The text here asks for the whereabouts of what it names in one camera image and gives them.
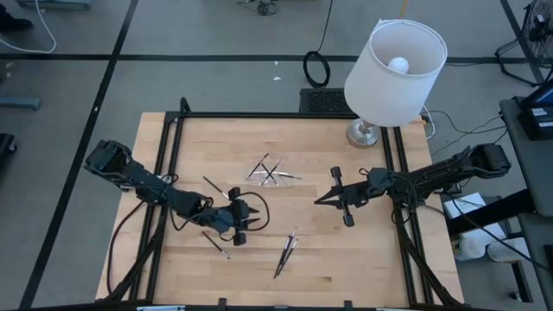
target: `gray floor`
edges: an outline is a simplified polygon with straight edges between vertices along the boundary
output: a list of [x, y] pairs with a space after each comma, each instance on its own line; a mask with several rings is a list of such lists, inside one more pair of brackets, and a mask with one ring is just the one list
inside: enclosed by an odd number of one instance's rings
[[[324, 54], [359, 54], [379, 18], [396, 17], [401, 0], [336, 1]], [[46, 10], [45, 19], [59, 42], [58, 54], [109, 54], [130, 0], [96, 0], [90, 11]], [[523, 0], [510, 0], [519, 22]], [[33, 10], [4, 1], [16, 16], [37, 27], [10, 38], [26, 47], [48, 48], [49, 40]], [[280, 11], [262, 18], [233, 1], [140, 0], [126, 38], [124, 54], [305, 54], [317, 48], [327, 0], [287, 0]], [[493, 56], [513, 39], [499, 1], [419, 0], [406, 18], [424, 22], [442, 34], [450, 56]], [[0, 53], [11, 53], [1, 47]], [[519, 48], [509, 54], [521, 57]], [[19, 150], [0, 183], [0, 309], [21, 300], [44, 234], [54, 212], [82, 130], [105, 71], [103, 61], [17, 60], [0, 64], [0, 93], [38, 96], [40, 111], [0, 108], [0, 132], [17, 135]], [[353, 63], [333, 62], [329, 87], [342, 87]], [[526, 65], [511, 65], [532, 78]], [[300, 62], [154, 62], [119, 61], [92, 135], [134, 143], [145, 111], [174, 110], [185, 96], [194, 111], [297, 111], [299, 91], [308, 87]], [[531, 88], [502, 75], [496, 65], [445, 67], [429, 96], [431, 110], [446, 111], [470, 130], [497, 115], [499, 101], [527, 95]], [[433, 114], [437, 133], [429, 141], [438, 150], [459, 134], [444, 116]], [[467, 136], [433, 156], [434, 161], [461, 148], [494, 141], [501, 130]], [[499, 141], [513, 169], [497, 181], [473, 179], [467, 192], [507, 195], [524, 187], [508, 137]], [[86, 172], [79, 174], [61, 225], [35, 307], [92, 301], [98, 287], [120, 193]], [[458, 265], [467, 302], [480, 308], [544, 310], [530, 272], [534, 304], [511, 301], [516, 285], [508, 266], [482, 259]]]

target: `pen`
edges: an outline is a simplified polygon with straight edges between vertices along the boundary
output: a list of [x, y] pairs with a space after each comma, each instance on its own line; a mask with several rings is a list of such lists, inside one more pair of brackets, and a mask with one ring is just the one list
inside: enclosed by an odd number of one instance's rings
[[253, 170], [252, 170], [251, 173], [248, 175], [248, 177], [246, 177], [246, 179], [248, 179], [248, 178], [251, 177], [251, 175], [253, 174], [253, 172], [255, 172], [257, 168], [259, 168], [259, 165], [261, 165], [261, 162], [262, 162], [263, 160], [265, 160], [265, 158], [266, 158], [268, 155], [269, 155], [269, 154], [266, 153], [266, 154], [261, 158], [261, 160], [259, 160], [259, 162], [257, 163], [256, 167], [253, 168]]
[[[263, 172], [262, 171], [253, 172], [253, 174], [267, 174], [267, 172], [269, 172], [268, 169], [263, 171]], [[293, 178], [293, 179], [297, 179], [297, 180], [302, 180], [303, 179], [302, 177], [293, 176], [291, 174], [284, 173], [284, 172], [273, 172], [273, 174], [277, 174], [277, 175], [282, 176], [282, 177]]]
[[275, 169], [278, 168], [278, 166], [280, 165], [280, 162], [282, 162], [282, 161], [283, 161], [283, 159], [278, 160], [278, 163], [277, 163], [277, 164], [275, 165], [275, 167], [269, 172], [269, 174], [267, 175], [267, 177], [265, 177], [265, 179], [263, 180], [263, 182], [262, 182], [261, 185], [259, 185], [259, 186], [262, 186], [262, 185], [265, 184], [265, 182], [267, 182], [267, 180], [269, 179], [269, 176], [271, 176], [271, 174], [273, 174], [273, 172], [275, 171]]
[[292, 251], [294, 251], [294, 249], [296, 248], [297, 241], [298, 241], [298, 240], [296, 240], [296, 241], [292, 244], [292, 248], [291, 248], [290, 251], [288, 252], [288, 255], [286, 256], [286, 258], [284, 258], [284, 262], [283, 262], [283, 264], [280, 266], [280, 270], [276, 272], [276, 276], [280, 276], [280, 273], [283, 272], [284, 265], [288, 262], [288, 258], [290, 258], [290, 255], [292, 255]]
[[[265, 171], [267, 171], [267, 173], [269, 173], [269, 170], [267, 169], [267, 167], [265, 166], [265, 164], [261, 163], [261, 167], [262, 167]], [[273, 175], [271, 175], [270, 173], [269, 173], [268, 177], [270, 177], [274, 182], [277, 182], [277, 180], [275, 180], [275, 177], [273, 177]]]
[[214, 183], [212, 183], [210, 180], [207, 179], [207, 177], [204, 176], [204, 179], [210, 184], [212, 185], [217, 191], [219, 191], [221, 194], [223, 194], [223, 196], [228, 200], [228, 194], [225, 194], [223, 192], [223, 190], [219, 189], [219, 187], [217, 187], [217, 185], [215, 185]]
[[226, 257], [226, 259], [231, 259], [230, 257], [228, 257], [228, 255], [226, 255], [225, 251], [223, 251], [222, 248], [220, 248], [217, 243], [215, 243], [215, 241], [213, 241], [211, 238], [209, 238], [209, 236], [205, 233], [205, 232], [201, 232], [201, 234], [204, 235], [204, 237], [206, 237], [209, 242], [211, 242], [211, 244], [213, 244], [213, 246], [217, 247], [217, 249], [220, 251], [220, 253]]
[[278, 271], [281, 267], [281, 264], [283, 264], [284, 258], [286, 258], [286, 253], [288, 252], [288, 247], [290, 245], [290, 242], [292, 242], [292, 239], [294, 239], [295, 235], [296, 235], [296, 229], [294, 228], [294, 231], [292, 232], [292, 234], [290, 234], [286, 239], [286, 244], [284, 245], [283, 253], [280, 256], [280, 259], [278, 260], [278, 265], [276, 266], [275, 276], [273, 276], [273, 279], [277, 278]]

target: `black desk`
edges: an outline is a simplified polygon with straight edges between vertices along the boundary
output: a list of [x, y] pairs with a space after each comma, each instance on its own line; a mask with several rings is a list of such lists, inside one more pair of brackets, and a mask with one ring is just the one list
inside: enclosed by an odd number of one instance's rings
[[[499, 105], [527, 188], [467, 213], [467, 216], [482, 226], [517, 216], [531, 257], [551, 269], [553, 264], [548, 262], [544, 246], [553, 245], [553, 140], [531, 141], [528, 138], [518, 121], [521, 110], [516, 100], [503, 100]], [[462, 217], [448, 222], [450, 236], [472, 229], [472, 224]], [[553, 276], [536, 267], [534, 270], [545, 305], [553, 310]]]
[[521, 110], [515, 100], [504, 100], [499, 106], [536, 212], [553, 217], [550, 183], [553, 178], [553, 140], [531, 141], [528, 138], [517, 119]]

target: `chrome lamp base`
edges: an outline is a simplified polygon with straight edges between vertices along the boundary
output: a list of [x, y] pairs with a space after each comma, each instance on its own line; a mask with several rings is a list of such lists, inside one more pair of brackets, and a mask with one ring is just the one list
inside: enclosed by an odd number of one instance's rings
[[379, 127], [372, 125], [360, 118], [353, 120], [347, 127], [347, 141], [356, 148], [369, 148], [379, 138]]

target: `wooden tabletop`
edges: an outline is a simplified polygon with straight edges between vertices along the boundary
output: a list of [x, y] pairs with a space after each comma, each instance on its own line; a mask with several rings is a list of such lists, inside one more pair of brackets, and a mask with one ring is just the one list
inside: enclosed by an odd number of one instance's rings
[[[163, 113], [144, 113], [138, 129], [133, 157], [149, 170], [156, 162], [163, 117]], [[176, 167], [180, 179], [175, 187], [212, 196], [214, 206], [227, 205], [228, 201], [202, 176], [224, 191], [236, 186], [242, 192], [255, 191], [269, 203], [270, 223], [260, 232], [248, 232], [247, 243], [238, 247], [221, 241], [214, 230], [206, 227], [188, 225], [177, 232], [167, 224], [154, 303], [213, 305], [225, 297], [229, 305], [339, 307], [344, 300], [350, 300], [355, 307], [408, 307], [397, 231], [391, 222], [391, 199], [383, 196], [359, 209], [352, 207], [355, 226], [351, 228], [344, 226], [341, 211], [313, 204], [334, 184], [331, 167], [340, 166], [345, 184], [364, 180], [358, 173], [360, 168], [385, 168], [381, 141], [369, 149], [349, 145], [349, 122], [187, 118]], [[430, 165], [421, 122], [406, 125], [402, 131], [410, 170]], [[168, 141], [170, 149], [172, 136]], [[398, 169], [393, 134], [391, 146]], [[259, 187], [246, 181], [245, 177], [267, 152], [270, 161], [283, 159], [281, 169], [302, 180], [294, 180], [286, 187]], [[167, 162], [170, 151], [166, 154]], [[245, 199], [264, 210], [255, 198]], [[137, 202], [133, 192], [122, 194], [115, 224]], [[436, 196], [430, 197], [427, 204], [441, 208]], [[136, 258], [144, 212], [145, 208], [133, 216], [118, 235], [114, 283], [121, 280]], [[430, 268], [453, 297], [462, 301], [443, 216], [426, 207], [419, 208], [418, 214]], [[265, 212], [259, 215], [265, 220]], [[176, 221], [180, 224], [182, 219], [177, 217]], [[295, 227], [299, 239], [296, 250], [283, 273], [274, 280], [286, 237]], [[213, 237], [231, 260], [222, 257], [201, 231]], [[423, 301], [414, 262], [412, 267], [418, 301]], [[149, 263], [143, 270], [141, 296], [148, 274]], [[97, 296], [106, 296], [105, 269]]]

